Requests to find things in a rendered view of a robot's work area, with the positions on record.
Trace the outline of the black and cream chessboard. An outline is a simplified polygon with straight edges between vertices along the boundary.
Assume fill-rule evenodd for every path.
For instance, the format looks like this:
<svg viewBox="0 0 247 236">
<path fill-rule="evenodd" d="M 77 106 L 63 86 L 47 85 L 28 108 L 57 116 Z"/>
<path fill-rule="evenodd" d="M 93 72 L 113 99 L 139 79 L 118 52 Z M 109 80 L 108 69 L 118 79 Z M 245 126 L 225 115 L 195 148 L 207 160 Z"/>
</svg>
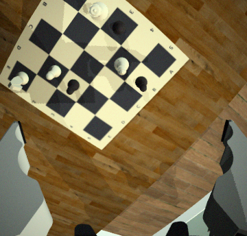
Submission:
<svg viewBox="0 0 247 236">
<path fill-rule="evenodd" d="M 94 20 L 89 7 L 102 2 L 108 16 Z M 126 25 L 123 34 L 113 24 Z M 124 75 L 115 61 L 125 58 Z M 8 88 L 20 71 L 29 81 L 12 90 L 72 132 L 103 149 L 188 61 L 188 57 L 126 0 L 41 0 L 0 75 Z M 49 68 L 61 74 L 48 80 Z M 135 80 L 147 79 L 140 91 Z M 69 80 L 80 83 L 68 95 Z"/>
</svg>

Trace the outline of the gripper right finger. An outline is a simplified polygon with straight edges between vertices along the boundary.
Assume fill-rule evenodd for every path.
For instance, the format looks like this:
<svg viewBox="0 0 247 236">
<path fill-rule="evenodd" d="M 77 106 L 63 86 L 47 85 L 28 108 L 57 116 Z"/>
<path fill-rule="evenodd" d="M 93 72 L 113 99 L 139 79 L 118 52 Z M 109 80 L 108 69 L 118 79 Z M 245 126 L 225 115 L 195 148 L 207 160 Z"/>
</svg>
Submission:
<svg viewBox="0 0 247 236">
<path fill-rule="evenodd" d="M 247 138 L 226 119 L 221 142 L 223 175 L 215 182 L 203 220 L 209 236 L 247 236 Z"/>
</svg>

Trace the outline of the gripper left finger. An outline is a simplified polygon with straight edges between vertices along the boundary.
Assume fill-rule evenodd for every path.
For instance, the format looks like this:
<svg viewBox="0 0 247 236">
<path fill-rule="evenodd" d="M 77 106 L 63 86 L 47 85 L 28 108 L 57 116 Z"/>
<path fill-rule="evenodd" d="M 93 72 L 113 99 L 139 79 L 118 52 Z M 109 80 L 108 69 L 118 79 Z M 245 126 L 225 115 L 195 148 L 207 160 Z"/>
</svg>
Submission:
<svg viewBox="0 0 247 236">
<path fill-rule="evenodd" d="M 20 121 L 13 121 L 0 140 L 0 236 L 47 236 L 51 213 L 30 168 Z"/>
</svg>

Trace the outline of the black pawn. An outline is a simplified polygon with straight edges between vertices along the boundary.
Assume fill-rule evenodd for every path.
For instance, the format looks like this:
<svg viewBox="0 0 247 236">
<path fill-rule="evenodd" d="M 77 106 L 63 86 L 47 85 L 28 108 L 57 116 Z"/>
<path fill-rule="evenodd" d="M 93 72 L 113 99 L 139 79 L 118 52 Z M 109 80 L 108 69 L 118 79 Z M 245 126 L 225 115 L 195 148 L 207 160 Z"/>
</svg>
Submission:
<svg viewBox="0 0 247 236">
<path fill-rule="evenodd" d="M 126 25 L 122 21 L 116 21 L 113 24 L 113 31 L 116 34 L 123 34 L 126 30 Z"/>
<path fill-rule="evenodd" d="M 67 86 L 68 86 L 67 94 L 72 95 L 74 91 L 79 89 L 80 83 L 77 80 L 72 79 L 72 80 L 69 80 Z"/>
<path fill-rule="evenodd" d="M 143 76 L 139 76 L 136 80 L 135 80 L 135 84 L 136 86 L 140 89 L 140 91 L 145 92 L 147 90 L 147 84 L 148 81 L 145 77 Z"/>
</svg>

